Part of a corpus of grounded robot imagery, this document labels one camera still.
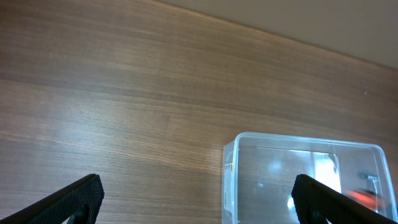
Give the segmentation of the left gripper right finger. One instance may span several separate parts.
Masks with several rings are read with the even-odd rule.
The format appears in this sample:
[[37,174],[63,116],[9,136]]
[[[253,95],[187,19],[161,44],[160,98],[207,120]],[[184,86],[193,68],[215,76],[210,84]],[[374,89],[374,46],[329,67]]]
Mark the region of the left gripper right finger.
[[296,176],[292,198],[301,224],[394,223],[305,174]]

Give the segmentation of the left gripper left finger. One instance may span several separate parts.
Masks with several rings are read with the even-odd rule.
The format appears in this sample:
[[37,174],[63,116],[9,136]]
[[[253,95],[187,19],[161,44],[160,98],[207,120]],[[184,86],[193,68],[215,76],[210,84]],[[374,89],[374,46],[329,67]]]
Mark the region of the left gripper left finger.
[[1,220],[3,224],[94,224],[104,199],[98,174],[89,174]]

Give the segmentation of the orange black needle-nose pliers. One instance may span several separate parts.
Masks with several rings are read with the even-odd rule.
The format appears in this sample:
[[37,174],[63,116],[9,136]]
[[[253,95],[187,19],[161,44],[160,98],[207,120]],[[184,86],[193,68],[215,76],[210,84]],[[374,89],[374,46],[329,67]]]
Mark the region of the orange black needle-nose pliers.
[[378,194],[370,190],[347,190],[346,196],[375,212],[384,210],[384,201]]

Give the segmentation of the clear plastic container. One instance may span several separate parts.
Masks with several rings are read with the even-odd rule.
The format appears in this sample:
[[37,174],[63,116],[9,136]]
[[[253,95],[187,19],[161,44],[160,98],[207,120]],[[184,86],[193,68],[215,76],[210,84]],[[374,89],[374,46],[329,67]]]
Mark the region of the clear plastic container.
[[241,133],[224,147],[222,190],[227,224],[397,222],[375,144]]

